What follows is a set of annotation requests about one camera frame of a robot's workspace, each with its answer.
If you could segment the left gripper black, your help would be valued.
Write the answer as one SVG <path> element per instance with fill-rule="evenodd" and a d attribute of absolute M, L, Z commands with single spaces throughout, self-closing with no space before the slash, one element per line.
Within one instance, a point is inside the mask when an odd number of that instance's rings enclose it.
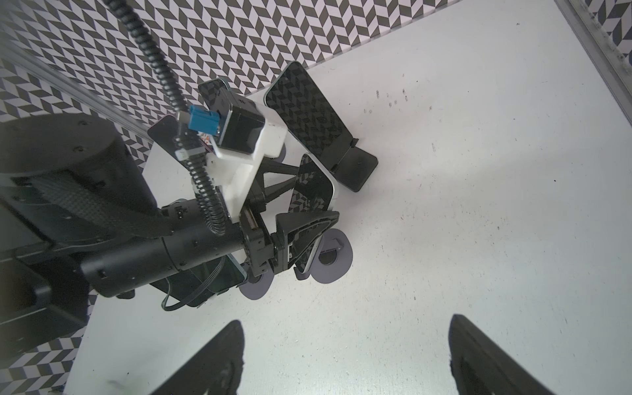
<path fill-rule="evenodd" d="M 267 173 L 285 174 L 289 179 L 266 186 Z M 290 191 L 296 183 L 298 168 L 264 158 L 256 171 L 240 212 L 240 228 L 244 239 L 251 275 L 279 274 L 294 267 L 307 273 L 323 234 L 337 224 L 336 211 L 283 212 L 276 215 L 276 231 L 271 233 L 262 213 L 267 204 Z"/>

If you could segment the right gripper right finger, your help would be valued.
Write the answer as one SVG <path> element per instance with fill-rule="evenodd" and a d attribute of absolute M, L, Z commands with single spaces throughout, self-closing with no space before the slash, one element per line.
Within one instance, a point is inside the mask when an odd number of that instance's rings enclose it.
<path fill-rule="evenodd" d="M 451 319 L 449 349 L 450 369 L 460 394 L 553 395 L 462 314 Z"/>

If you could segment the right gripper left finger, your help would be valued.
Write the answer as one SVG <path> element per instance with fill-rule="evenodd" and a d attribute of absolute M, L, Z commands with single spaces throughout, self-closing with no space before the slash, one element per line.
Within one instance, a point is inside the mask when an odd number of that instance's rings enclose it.
<path fill-rule="evenodd" d="M 241 322 L 231 321 L 152 394 L 237 394 L 244 350 Z"/>

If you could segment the patterned screen phone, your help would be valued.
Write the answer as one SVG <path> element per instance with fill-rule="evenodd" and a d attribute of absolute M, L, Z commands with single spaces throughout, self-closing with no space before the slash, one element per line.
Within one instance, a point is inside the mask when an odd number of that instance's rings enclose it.
<path fill-rule="evenodd" d="M 315 212 L 331 209 L 337 190 L 327 171 L 311 154 L 301 157 L 296 182 L 292 191 L 289 212 Z"/>

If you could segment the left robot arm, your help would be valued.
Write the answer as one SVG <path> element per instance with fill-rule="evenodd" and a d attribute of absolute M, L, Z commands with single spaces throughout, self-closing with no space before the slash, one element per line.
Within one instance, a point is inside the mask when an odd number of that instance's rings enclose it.
<path fill-rule="evenodd" d="M 85 114 L 1 126 L 1 362 L 85 327 L 90 291 L 131 299 L 151 285 L 163 307 L 197 307 L 257 277 L 296 265 L 339 215 L 318 203 L 280 213 L 266 204 L 306 178 L 306 165 L 265 161 L 288 175 L 257 178 L 237 215 L 212 232 L 197 199 L 156 204 L 121 134 Z"/>

